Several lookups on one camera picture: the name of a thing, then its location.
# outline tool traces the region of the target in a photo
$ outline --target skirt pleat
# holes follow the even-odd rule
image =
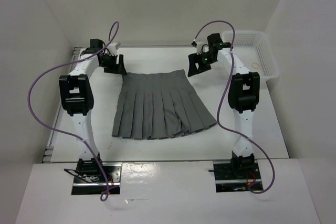
[[[112,136],[163,139],[216,124],[184,70],[124,76]]]

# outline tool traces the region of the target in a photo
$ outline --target wall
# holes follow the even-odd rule
[[[208,21],[230,20],[237,29],[264,30],[278,0],[47,0],[72,44],[107,39],[121,23],[123,45],[190,45]],[[204,32],[221,32],[227,26]]]
[[[336,0],[281,0],[266,28],[280,69],[271,97],[322,223],[336,218],[335,13]]]
[[[14,223],[33,163],[49,131],[29,114],[27,91],[43,70],[70,59],[71,48],[44,0],[0,0],[0,223]],[[55,71],[37,85],[33,106],[52,123],[59,102]]]

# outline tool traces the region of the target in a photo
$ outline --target pleated skirt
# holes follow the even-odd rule
[[[216,123],[184,70],[128,73],[123,77],[112,136],[163,139],[199,132]]]

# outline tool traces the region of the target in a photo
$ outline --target gray cloth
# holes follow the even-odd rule
[[[216,123],[184,70],[128,73],[123,77],[112,136],[162,139],[199,132]]]

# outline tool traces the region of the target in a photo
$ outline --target white laundry basket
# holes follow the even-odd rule
[[[222,33],[224,42],[232,41],[232,31]],[[270,48],[268,38],[260,31],[236,31],[234,52],[251,71],[257,71],[260,79],[267,81],[279,76],[279,69]]]

